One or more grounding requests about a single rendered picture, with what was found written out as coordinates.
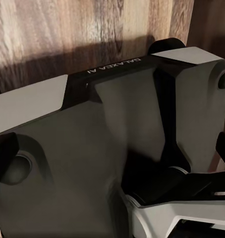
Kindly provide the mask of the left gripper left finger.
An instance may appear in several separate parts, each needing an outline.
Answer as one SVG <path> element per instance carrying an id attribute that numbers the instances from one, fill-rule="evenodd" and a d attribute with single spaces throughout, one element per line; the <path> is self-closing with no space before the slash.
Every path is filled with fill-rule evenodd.
<path id="1" fill-rule="evenodd" d="M 0 181 L 19 152 L 15 132 L 0 135 Z"/>

